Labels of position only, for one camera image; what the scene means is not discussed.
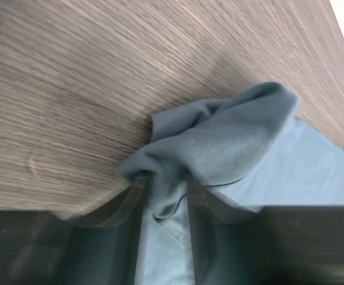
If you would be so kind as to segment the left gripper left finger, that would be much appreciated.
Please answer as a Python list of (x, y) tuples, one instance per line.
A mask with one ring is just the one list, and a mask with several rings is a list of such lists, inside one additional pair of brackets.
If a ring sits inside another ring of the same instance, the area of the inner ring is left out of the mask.
[(0, 210), (0, 284), (133, 284), (145, 180), (85, 216)]

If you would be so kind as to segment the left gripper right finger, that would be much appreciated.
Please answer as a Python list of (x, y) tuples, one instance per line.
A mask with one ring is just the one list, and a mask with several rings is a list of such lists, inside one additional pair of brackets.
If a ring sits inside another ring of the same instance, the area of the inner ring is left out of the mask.
[(197, 284), (344, 284), (344, 206), (258, 212), (187, 183)]

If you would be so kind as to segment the grey blue t shirt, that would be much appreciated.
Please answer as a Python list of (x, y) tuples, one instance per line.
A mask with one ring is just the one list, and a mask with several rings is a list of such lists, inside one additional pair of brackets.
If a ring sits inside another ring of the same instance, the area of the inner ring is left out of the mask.
[(298, 102), (269, 82), (152, 116), (150, 142), (116, 170), (146, 177), (136, 284), (194, 284), (189, 180), (251, 213), (344, 205), (344, 151), (295, 117)]

